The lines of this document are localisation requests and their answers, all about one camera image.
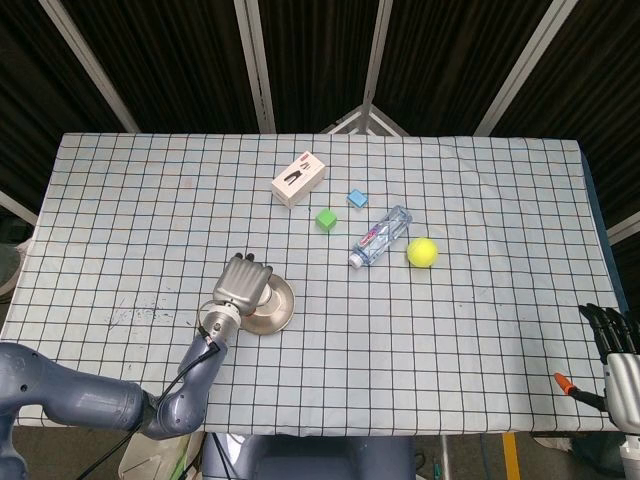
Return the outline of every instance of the black curtain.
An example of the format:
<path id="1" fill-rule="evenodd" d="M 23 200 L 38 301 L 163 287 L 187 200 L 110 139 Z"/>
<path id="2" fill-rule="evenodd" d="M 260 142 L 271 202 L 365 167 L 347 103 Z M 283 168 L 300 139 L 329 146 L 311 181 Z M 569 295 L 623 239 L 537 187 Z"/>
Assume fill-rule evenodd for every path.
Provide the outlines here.
<path id="1" fill-rule="evenodd" d="M 613 247 L 620 280 L 624 288 L 629 307 L 635 311 L 636 318 L 640 318 L 640 233 L 631 235 Z"/>
<path id="2" fill-rule="evenodd" d="M 410 135 L 471 135 L 549 0 L 395 0 L 373 103 Z"/>
<path id="3" fill-rule="evenodd" d="M 493 131 L 574 138 L 607 227 L 640 211 L 640 2 L 581 1 Z"/>
<path id="4" fill-rule="evenodd" d="M 233 0 L 63 3 L 142 131 L 258 131 Z"/>
<path id="5" fill-rule="evenodd" d="M 0 2 L 0 189 L 38 212 L 65 132 L 122 125 L 36 0 Z"/>
<path id="6" fill-rule="evenodd" d="M 362 104 L 377 0 L 260 0 L 278 133 L 315 133 Z"/>

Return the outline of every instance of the cable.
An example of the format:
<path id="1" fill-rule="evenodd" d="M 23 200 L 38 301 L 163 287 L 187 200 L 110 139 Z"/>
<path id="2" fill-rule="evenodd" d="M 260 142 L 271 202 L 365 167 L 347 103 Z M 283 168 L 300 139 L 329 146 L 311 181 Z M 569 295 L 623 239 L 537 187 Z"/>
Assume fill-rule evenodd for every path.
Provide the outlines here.
<path id="1" fill-rule="evenodd" d="M 234 442 L 236 442 L 240 446 L 242 446 L 242 443 L 244 442 L 244 439 L 241 442 L 240 440 L 238 440 L 236 438 L 236 436 L 233 433 L 227 433 L 227 437 L 231 437 L 231 440 L 233 440 Z"/>
<path id="2" fill-rule="evenodd" d="M 169 392 L 171 391 L 171 389 L 173 389 L 173 387 L 176 386 L 176 384 L 182 379 L 182 377 L 184 377 L 193 367 L 195 367 L 199 363 L 204 362 L 206 359 L 208 359 L 209 357 L 212 357 L 214 354 L 218 353 L 219 351 L 220 351 L 220 348 L 218 348 L 218 345 L 216 345 L 215 343 L 210 344 L 209 345 L 209 350 L 204 352 L 202 355 L 200 355 L 198 358 L 196 358 L 193 362 L 191 362 L 189 365 L 187 365 L 178 374 L 178 376 L 173 379 L 173 381 L 169 384 L 169 386 L 167 388 L 165 388 L 165 390 L 162 392 L 162 395 L 160 395 L 160 398 L 158 398 L 158 401 L 157 401 L 156 405 L 160 405 L 162 403 L 162 401 L 165 398 L 167 398 L 167 395 L 169 395 Z M 107 453 L 105 453 L 104 455 L 102 455 L 102 457 L 100 457 L 98 460 L 93 462 L 93 464 L 91 464 L 84 472 L 82 472 L 78 477 L 76 477 L 76 480 L 82 480 L 82 479 L 88 477 L 91 474 L 91 472 L 93 472 L 96 468 L 98 468 L 100 465 L 102 465 L 102 463 L 107 458 L 109 458 L 111 455 L 113 455 L 118 450 L 120 450 L 120 447 L 122 447 L 125 443 L 127 443 L 127 441 L 129 441 L 129 439 L 131 437 L 133 437 L 133 435 L 138 430 L 140 430 L 141 427 L 142 427 L 142 422 L 140 422 L 133 430 L 131 430 L 129 433 L 127 433 L 122 440 L 120 440 L 117 444 L 115 444 L 113 447 L 111 447 L 109 449 L 109 451 L 107 451 Z"/>
<path id="3" fill-rule="evenodd" d="M 424 453 L 422 452 L 415 453 L 415 460 L 416 460 L 416 472 L 420 470 L 422 467 L 424 467 L 425 463 L 427 463 L 427 458 L 424 456 Z"/>
<path id="4" fill-rule="evenodd" d="M 202 310 L 209 305 L 213 305 L 214 303 L 216 303 L 215 300 L 209 300 L 200 305 L 198 307 L 198 310 L 196 310 L 196 327 L 198 327 L 198 329 L 202 327 L 202 321 L 200 320 L 200 314 L 202 313 Z"/>
<path id="5" fill-rule="evenodd" d="M 220 455 L 220 460 L 222 460 L 222 466 L 224 467 L 224 473 L 227 474 L 227 480 L 231 480 L 231 475 L 229 475 L 229 469 L 227 468 L 227 461 L 225 460 L 225 455 L 222 451 L 222 445 L 220 444 L 220 440 L 218 439 L 218 435 L 214 432 L 211 433 L 213 436 L 213 441 L 216 444 L 216 448 L 218 449 L 218 455 Z"/>
<path id="6" fill-rule="evenodd" d="M 482 467 L 484 468 L 484 478 L 491 480 L 491 469 L 489 468 L 489 457 L 487 455 L 487 446 L 484 443 L 484 433 L 480 434 L 480 450 L 482 451 Z"/>
<path id="7" fill-rule="evenodd" d="M 178 480 L 185 480 L 185 478 L 187 478 L 189 470 L 191 470 L 191 468 L 196 464 L 196 461 L 198 460 L 198 458 L 200 458 L 200 456 L 202 455 L 202 449 L 204 448 L 204 441 L 206 438 L 207 438 L 207 434 L 205 433 L 204 435 L 202 435 L 202 442 L 200 442 L 200 448 L 198 449 L 196 454 L 193 456 L 191 463 L 189 463 L 189 465 L 187 465 L 187 467 L 182 471 L 182 473 L 178 477 Z"/>

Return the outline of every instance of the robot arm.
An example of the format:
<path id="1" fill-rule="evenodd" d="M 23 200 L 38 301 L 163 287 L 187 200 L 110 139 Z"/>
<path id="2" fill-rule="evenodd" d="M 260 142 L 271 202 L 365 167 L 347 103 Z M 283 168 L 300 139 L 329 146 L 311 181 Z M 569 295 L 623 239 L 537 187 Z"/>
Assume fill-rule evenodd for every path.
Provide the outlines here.
<path id="1" fill-rule="evenodd" d="M 180 371 L 211 349 L 215 353 L 193 366 L 166 397 L 156 398 L 132 382 L 62 367 L 23 345 L 0 343 L 0 478 L 27 478 L 25 462 L 11 443 L 13 424 L 25 405 L 42 405 L 56 423 L 140 430 L 156 440 L 197 430 L 228 338 L 240 326 L 241 316 L 255 309 L 271 272 L 271 267 L 253 262 L 251 254 L 231 259 Z"/>
<path id="2" fill-rule="evenodd" d="M 620 447 L 628 480 L 640 480 L 640 325 L 630 316 L 596 305 L 580 306 L 589 321 L 604 366 L 605 396 L 584 392 L 560 373 L 555 374 L 565 394 L 586 403 L 609 418 L 627 441 Z"/>

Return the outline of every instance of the white box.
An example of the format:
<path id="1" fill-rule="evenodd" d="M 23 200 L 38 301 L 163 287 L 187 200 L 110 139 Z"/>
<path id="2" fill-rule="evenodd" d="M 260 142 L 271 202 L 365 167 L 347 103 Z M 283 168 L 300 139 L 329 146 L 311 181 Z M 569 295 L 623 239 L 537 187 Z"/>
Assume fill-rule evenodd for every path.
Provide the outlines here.
<path id="1" fill-rule="evenodd" d="M 275 197 L 286 207 L 293 208 L 302 197 L 324 179 L 324 163 L 304 152 L 271 182 Z"/>

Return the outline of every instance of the green object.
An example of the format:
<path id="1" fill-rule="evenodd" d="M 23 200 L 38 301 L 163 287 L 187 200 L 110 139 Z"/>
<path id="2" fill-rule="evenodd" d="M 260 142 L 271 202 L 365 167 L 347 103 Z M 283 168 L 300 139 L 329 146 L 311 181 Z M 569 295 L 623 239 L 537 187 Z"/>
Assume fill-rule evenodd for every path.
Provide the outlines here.
<path id="1" fill-rule="evenodd" d="M 328 232 L 331 230 L 336 223 L 338 222 L 338 217 L 328 208 L 325 208 L 318 215 L 316 215 L 316 225 L 318 225 L 321 229 Z"/>
<path id="2" fill-rule="evenodd" d="M 189 445 L 187 445 L 187 449 L 178 460 L 178 464 L 176 465 L 175 470 L 171 474 L 170 480 L 179 480 L 180 476 L 183 474 L 184 469 L 187 468 L 187 450 L 189 449 Z"/>

